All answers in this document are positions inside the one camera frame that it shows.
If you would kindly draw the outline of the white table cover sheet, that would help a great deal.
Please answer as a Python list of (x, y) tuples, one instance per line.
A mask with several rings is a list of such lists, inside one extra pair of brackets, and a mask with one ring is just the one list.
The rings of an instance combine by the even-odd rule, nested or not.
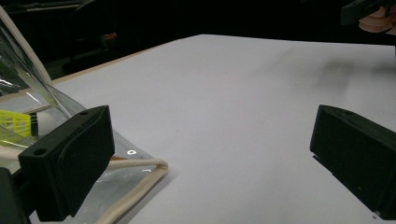
[(396, 224), (309, 149), (320, 105), (396, 131), (392, 47), (197, 35), (56, 87), (168, 162), (121, 224)]

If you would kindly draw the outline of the wooden table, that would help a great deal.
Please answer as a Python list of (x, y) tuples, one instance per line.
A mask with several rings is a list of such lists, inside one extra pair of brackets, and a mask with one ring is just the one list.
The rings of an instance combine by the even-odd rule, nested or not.
[[(168, 43), (161, 44), (159, 46), (155, 46), (155, 47), (152, 47), (152, 48), (149, 48), (149, 49), (144, 49), (144, 50), (138, 51), (136, 53), (132, 53), (132, 54), (129, 54), (127, 56), (120, 57), (120, 58), (118, 58), (116, 60), (112, 60), (110, 62), (102, 63), (102, 64), (96, 65), (94, 67), (91, 67), (91, 68), (88, 68), (88, 69), (84, 69), (82, 71), (78, 71), (78, 72), (76, 72), (74, 74), (71, 74), (71, 75), (68, 75), (68, 76), (65, 76), (65, 77), (56, 78), (56, 79), (51, 81), (51, 84), (57, 85), (57, 84), (60, 84), (62, 82), (66, 82), (67, 80), (70, 80), (70, 79), (73, 79), (73, 78), (76, 78), (76, 77), (81, 77), (81, 76), (89, 74), (89, 73), (91, 73), (93, 71), (96, 71), (96, 70), (102, 69), (104, 67), (110, 66), (110, 65), (112, 65), (114, 63), (118, 63), (118, 62), (127, 60), (129, 58), (132, 58), (132, 57), (137, 56), (139, 54), (142, 54), (144, 52), (150, 51), (152, 49), (156, 49), (156, 48), (161, 47), (161, 46), (166, 45), (166, 44), (168, 44)], [(13, 98), (18, 97), (18, 96), (22, 96), (28, 91), (30, 91), (30, 89), (19, 91), (18, 93), (11, 93), (11, 94), (6, 95), (6, 96), (0, 96), (0, 103), (8, 101), (8, 100), (13, 99)]]

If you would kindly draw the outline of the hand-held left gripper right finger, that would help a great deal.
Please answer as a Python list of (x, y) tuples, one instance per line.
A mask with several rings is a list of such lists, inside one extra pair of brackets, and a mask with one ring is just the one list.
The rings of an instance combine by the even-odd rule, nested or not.
[(396, 132), (354, 112), (320, 105), (310, 151), (369, 210), (396, 220)]

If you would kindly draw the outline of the transparent bag with beige trim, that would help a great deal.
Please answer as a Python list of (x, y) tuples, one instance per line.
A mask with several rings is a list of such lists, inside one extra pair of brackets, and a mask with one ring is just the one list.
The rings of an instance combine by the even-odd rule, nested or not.
[(19, 155), (87, 108), (53, 87), (43, 64), (0, 7), (0, 96), (28, 89), (0, 103), (2, 110), (36, 113), (38, 118), (38, 136), (24, 137), (0, 127), (0, 224), (118, 224), (167, 173), (166, 161), (150, 157), (112, 128), (115, 153), (76, 215), (41, 221)]

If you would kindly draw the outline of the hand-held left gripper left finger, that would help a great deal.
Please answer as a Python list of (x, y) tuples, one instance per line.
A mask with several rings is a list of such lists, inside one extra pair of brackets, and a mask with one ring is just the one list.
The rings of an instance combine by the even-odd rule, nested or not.
[(41, 221), (63, 221), (78, 212), (115, 153), (107, 105), (84, 110), (19, 155), (33, 184)]

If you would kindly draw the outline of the yellow shuttlecock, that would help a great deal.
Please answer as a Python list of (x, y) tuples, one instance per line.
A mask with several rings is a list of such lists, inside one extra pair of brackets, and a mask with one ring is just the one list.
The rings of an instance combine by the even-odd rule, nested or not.
[(0, 109), (0, 127), (24, 137), (38, 136), (37, 114)]

